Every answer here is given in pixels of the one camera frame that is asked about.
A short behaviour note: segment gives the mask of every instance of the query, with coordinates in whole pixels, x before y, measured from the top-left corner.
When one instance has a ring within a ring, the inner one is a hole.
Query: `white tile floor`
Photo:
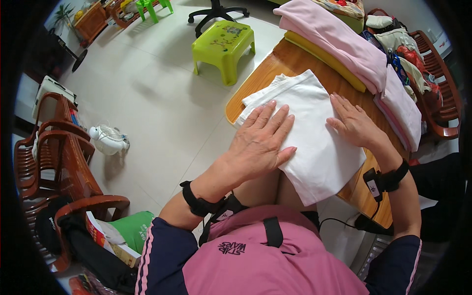
[[[188,14],[206,9],[209,0],[173,0],[173,15],[157,6],[157,24],[138,19],[126,30],[107,27],[89,47],[80,68],[61,80],[77,94],[87,127],[106,119],[129,135],[131,146],[125,157],[96,151],[90,165],[105,193],[130,199],[129,214],[142,210],[159,214],[182,180],[197,177],[228,148],[236,130],[226,121],[224,107],[283,37],[271,2],[222,0],[221,4],[247,7],[249,18],[230,15],[255,33],[256,54],[246,52],[241,58],[236,85],[224,86],[211,65],[200,64],[201,74],[193,74],[190,46],[202,17],[188,24]],[[336,197],[318,208],[321,220],[347,220],[356,214]],[[321,237],[327,249],[349,266],[363,232],[327,221]]]

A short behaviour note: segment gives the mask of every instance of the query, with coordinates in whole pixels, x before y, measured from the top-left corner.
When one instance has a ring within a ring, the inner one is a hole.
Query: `striped sleeve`
[[[372,260],[366,287],[372,295],[405,295],[410,291],[421,253],[421,239],[403,236]]]
[[[197,250],[191,231],[156,217],[147,230],[135,295],[188,294],[182,268]]]

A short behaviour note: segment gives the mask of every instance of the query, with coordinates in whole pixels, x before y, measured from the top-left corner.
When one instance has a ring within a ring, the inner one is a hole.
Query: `green plastic stool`
[[[228,20],[215,22],[192,44],[195,75],[198,75],[197,61],[203,61],[219,68],[224,85],[234,85],[237,63],[248,46],[256,52],[250,26]]]
[[[159,0],[159,3],[162,5],[163,8],[168,7],[170,10],[170,14],[174,13],[172,9],[172,5],[170,4],[169,0]],[[154,7],[152,6],[152,0],[139,0],[136,2],[136,8],[138,9],[139,15],[143,21],[146,20],[144,17],[144,7],[146,7],[149,11],[149,15],[151,16],[154,23],[158,23],[159,20],[157,19],[156,12],[154,11]]]

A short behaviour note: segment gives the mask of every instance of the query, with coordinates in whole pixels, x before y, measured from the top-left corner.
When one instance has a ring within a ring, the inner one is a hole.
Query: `potted plant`
[[[54,26],[56,26],[58,23],[61,23],[61,22],[66,24],[69,30],[71,30],[74,33],[74,35],[77,37],[77,39],[79,40],[82,46],[82,43],[84,41],[82,40],[82,37],[77,33],[76,29],[74,28],[70,20],[72,16],[72,11],[74,9],[75,7],[72,7],[72,8],[70,7],[70,3],[65,6],[64,4],[59,5],[59,10],[56,11],[56,21],[54,22]]]

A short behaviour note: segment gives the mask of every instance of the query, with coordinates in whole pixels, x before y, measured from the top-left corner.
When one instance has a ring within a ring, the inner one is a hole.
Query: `electric cord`
[[[380,202],[377,202],[377,208],[375,209],[375,212],[374,212],[374,214],[373,214],[372,217],[371,217],[371,222],[372,222],[372,220],[374,219],[374,217],[375,217],[375,215],[377,214],[377,212],[379,212],[379,208],[380,208]],[[347,223],[345,223],[344,221],[341,221],[341,220],[339,220],[339,219],[336,219],[336,218],[326,218],[326,219],[324,219],[323,221],[321,221],[321,223],[320,223],[320,230],[321,230],[321,226],[323,225],[323,222],[325,222],[326,220],[336,220],[336,221],[341,222],[342,224],[344,224],[344,225],[346,225],[346,226],[348,226],[348,227],[350,227],[350,228],[355,228],[355,229],[357,229],[357,230],[364,230],[365,227],[367,226],[367,224],[366,224],[363,228],[356,228],[355,226],[352,226],[352,225],[350,225],[350,224],[347,224]]]

